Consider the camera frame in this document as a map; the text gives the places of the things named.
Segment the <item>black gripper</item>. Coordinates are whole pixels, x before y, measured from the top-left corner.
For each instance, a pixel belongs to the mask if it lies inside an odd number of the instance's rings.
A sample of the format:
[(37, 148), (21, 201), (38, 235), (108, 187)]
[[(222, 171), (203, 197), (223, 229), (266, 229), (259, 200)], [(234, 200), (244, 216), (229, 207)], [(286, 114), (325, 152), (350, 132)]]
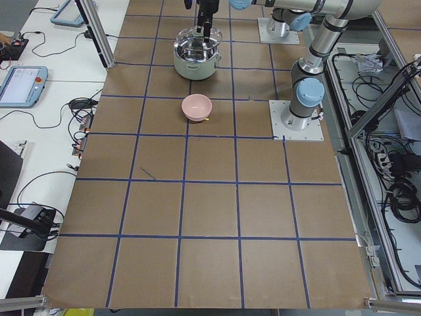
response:
[(204, 42), (208, 43), (210, 41), (213, 14), (218, 12), (219, 0), (197, 0), (197, 4), (199, 6), (197, 32), (203, 33)]

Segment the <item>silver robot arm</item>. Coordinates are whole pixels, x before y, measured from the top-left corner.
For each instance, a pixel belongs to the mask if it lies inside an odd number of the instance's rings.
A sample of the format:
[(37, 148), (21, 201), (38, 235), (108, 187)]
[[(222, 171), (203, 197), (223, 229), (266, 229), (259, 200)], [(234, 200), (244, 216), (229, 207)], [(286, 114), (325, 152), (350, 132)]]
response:
[(317, 35), (306, 54), (293, 64), (293, 97), (289, 107), (281, 114), (282, 124), (294, 131), (305, 130), (312, 120), (313, 111), (321, 104), (325, 87), (318, 75), (324, 71), (326, 59), (346, 29), (349, 21), (372, 14), (381, 1), (230, 1), (230, 6), (243, 10), (251, 5), (272, 7), (275, 11), (287, 11), (280, 19), (289, 24), (291, 30), (308, 26), (312, 13), (325, 15)]
[[(195, 35), (198, 35), (204, 43), (219, 44), (222, 34), (212, 27), (213, 15), (219, 10), (219, 1), (197, 1), (199, 6)], [(259, 27), (264, 43), (288, 43), (290, 34), (303, 31), (311, 22), (312, 15), (307, 11), (275, 8), (270, 18), (260, 18), (263, 26)]]

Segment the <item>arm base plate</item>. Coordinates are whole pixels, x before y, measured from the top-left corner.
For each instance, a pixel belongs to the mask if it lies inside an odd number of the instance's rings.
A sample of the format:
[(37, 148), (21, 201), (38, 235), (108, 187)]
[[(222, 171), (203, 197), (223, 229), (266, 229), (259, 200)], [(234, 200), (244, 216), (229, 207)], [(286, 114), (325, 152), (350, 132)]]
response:
[(299, 36), (289, 29), (285, 22), (277, 22), (273, 18), (258, 18), (259, 38), (261, 43), (299, 45)]
[(324, 141), (320, 121), (312, 119), (317, 114), (316, 109), (310, 117), (299, 118), (291, 113), (289, 104), (289, 100), (269, 101), (273, 139), (296, 142)]

